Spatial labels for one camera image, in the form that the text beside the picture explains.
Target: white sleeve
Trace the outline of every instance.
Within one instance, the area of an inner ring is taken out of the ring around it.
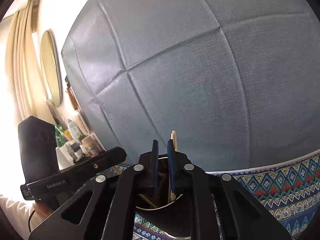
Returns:
[[[28,219],[34,210],[32,202],[26,204],[20,201],[14,201],[0,194],[0,207],[17,233],[24,240],[28,240],[30,234]],[[31,230],[36,228],[42,221],[43,220],[37,215],[37,213],[34,213],[30,220]]]

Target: blue patterned fabric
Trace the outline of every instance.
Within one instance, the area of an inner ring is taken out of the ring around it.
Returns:
[[[310,223],[320,202],[320,154],[268,170],[236,172],[231,175],[296,239]],[[117,166],[123,171],[125,166]],[[110,168],[102,172],[116,175]],[[135,216],[134,240],[171,240],[161,229],[140,215]]]

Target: gold mirror frame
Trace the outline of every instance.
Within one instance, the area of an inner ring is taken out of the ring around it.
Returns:
[[[49,31],[45,31],[41,38],[40,64],[47,79],[53,104],[55,107],[59,107],[62,102],[59,60],[54,37]]]

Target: white curtain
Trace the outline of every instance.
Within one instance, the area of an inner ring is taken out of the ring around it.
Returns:
[[[33,1],[29,1],[11,20],[5,51],[8,92],[14,101],[16,125],[31,115],[56,125],[33,44],[32,8]]]
[[[4,194],[15,200],[23,200],[20,185],[25,183],[25,179],[20,161],[16,122],[13,116],[14,103],[12,96],[7,92],[8,80],[4,70],[5,49],[11,20],[10,17],[0,23],[0,102],[3,117],[1,125],[5,127],[0,130],[0,138],[9,146],[7,150],[0,151],[0,195]]]

